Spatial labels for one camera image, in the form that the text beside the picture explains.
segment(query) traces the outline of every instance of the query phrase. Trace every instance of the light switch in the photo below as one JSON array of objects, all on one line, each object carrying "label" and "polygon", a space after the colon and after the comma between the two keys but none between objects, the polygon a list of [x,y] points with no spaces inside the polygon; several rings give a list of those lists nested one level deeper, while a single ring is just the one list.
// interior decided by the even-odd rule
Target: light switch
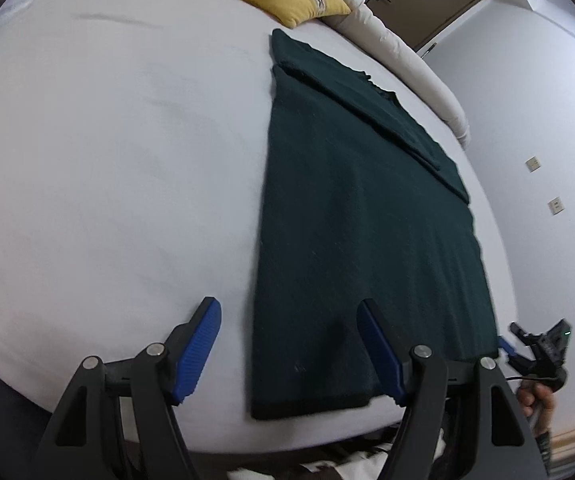
[{"label": "light switch", "polygon": [[547,205],[550,207],[550,211],[552,211],[553,215],[556,215],[565,209],[560,196],[556,197],[554,200],[550,200]]},{"label": "light switch", "polygon": [[532,173],[533,171],[538,170],[538,168],[541,167],[541,163],[538,161],[538,159],[533,156],[530,160],[528,160],[525,165],[527,166],[527,168],[529,169],[530,173]]}]

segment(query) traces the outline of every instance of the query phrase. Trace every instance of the green fabric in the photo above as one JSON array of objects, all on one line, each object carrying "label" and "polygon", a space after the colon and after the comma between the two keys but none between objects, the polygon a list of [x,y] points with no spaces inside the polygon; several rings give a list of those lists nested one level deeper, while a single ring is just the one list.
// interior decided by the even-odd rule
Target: green fabric
[{"label": "green fabric", "polygon": [[272,49],[252,416],[364,406],[379,394],[356,328],[363,298],[446,358],[496,355],[454,162],[365,73],[280,30]]}]

